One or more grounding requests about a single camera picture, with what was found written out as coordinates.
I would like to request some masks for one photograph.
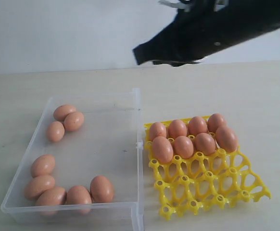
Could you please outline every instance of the egg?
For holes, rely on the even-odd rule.
[[[52,122],[47,128],[46,136],[51,142],[59,142],[65,134],[64,126],[61,122]]]
[[[25,187],[25,198],[31,201],[37,200],[46,190],[52,189],[55,180],[50,175],[42,175],[33,178]]]
[[[91,195],[87,188],[82,185],[73,186],[67,192],[66,203],[68,205],[85,205],[92,204]],[[85,215],[90,211],[90,209],[81,209],[77,212]]]
[[[200,133],[194,139],[197,151],[204,155],[211,155],[216,151],[216,142],[214,138],[208,133]]]
[[[51,174],[55,166],[53,155],[42,155],[37,158],[31,166],[31,176],[38,177],[41,175]]]
[[[234,152],[238,148],[238,139],[235,132],[227,127],[220,126],[216,131],[216,141],[220,148],[228,153]]]
[[[112,183],[104,176],[93,178],[90,184],[90,191],[96,203],[110,203],[115,194]]]
[[[62,187],[54,187],[45,191],[36,201],[36,206],[64,205],[66,202],[66,190]],[[41,215],[52,216],[58,211],[43,211]]]
[[[207,124],[205,119],[200,116],[192,118],[188,123],[188,131],[194,136],[202,132],[207,132]]]
[[[207,121],[208,130],[213,133],[216,133],[218,127],[225,125],[227,125],[227,122],[223,115],[219,113],[212,114]]]
[[[153,141],[157,136],[167,137],[167,130],[164,124],[160,122],[153,123],[149,130],[149,140]]]
[[[84,116],[81,112],[72,112],[64,120],[64,127],[67,131],[78,130],[84,122]]]
[[[174,151],[183,159],[189,159],[193,156],[193,144],[191,139],[186,136],[179,136],[173,142]]]
[[[175,139],[179,136],[187,136],[187,128],[182,120],[175,119],[169,125],[169,137]]]
[[[155,158],[162,164],[169,163],[173,158],[172,145],[165,137],[156,137],[152,142],[152,149]]]
[[[71,104],[65,104],[55,109],[53,118],[58,121],[64,121],[68,114],[75,111],[77,111],[75,106]]]

